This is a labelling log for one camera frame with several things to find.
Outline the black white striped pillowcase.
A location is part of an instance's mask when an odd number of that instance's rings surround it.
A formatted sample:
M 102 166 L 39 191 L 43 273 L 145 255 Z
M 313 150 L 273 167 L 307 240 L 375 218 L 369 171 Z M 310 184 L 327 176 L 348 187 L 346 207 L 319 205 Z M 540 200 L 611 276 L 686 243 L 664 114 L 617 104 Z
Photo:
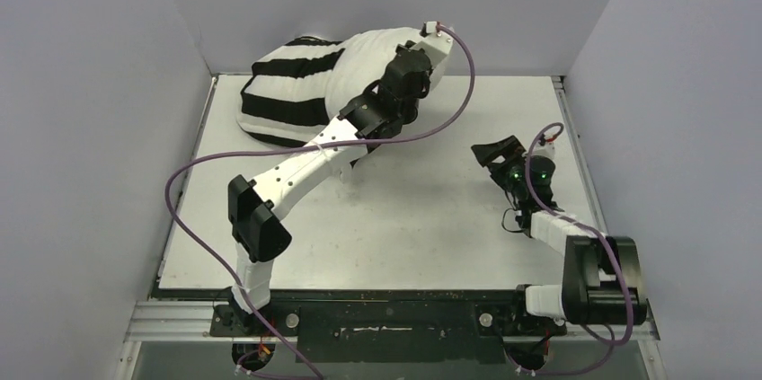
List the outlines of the black white striped pillowcase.
M 301 147 L 381 78 L 398 47 L 423 39 L 412 27 L 364 31 L 346 40 L 297 37 L 253 62 L 235 121 L 262 143 Z

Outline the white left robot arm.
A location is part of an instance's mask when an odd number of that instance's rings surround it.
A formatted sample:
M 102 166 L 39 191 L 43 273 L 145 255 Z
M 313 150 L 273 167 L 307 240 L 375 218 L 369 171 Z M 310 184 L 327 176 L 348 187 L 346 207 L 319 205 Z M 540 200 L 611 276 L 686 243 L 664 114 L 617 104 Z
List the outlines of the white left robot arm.
M 338 114 L 288 159 L 247 180 L 235 176 L 227 186 L 228 219 L 237 243 L 237 280 L 232 289 L 234 324 L 248 335 L 268 325 L 270 280 L 275 258 L 292 236 L 282 224 L 311 190 L 341 168 L 367 155 L 418 115 L 443 73 L 447 53 L 419 46 L 399 47 L 379 79 L 347 99 Z

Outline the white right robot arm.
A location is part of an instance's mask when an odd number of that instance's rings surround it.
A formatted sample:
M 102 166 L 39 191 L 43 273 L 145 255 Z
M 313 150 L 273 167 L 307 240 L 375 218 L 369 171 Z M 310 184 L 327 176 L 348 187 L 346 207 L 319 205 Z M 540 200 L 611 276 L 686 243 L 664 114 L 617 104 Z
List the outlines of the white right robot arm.
M 471 147 L 477 163 L 507 195 L 518 229 L 563 257 L 557 285 L 525 285 L 509 307 L 510 325 L 530 333 L 544 318 L 575 324 L 640 325 L 648 303 L 637 247 L 627 236 L 607 236 L 580 223 L 554 201 L 554 141 L 533 152 L 514 137 Z

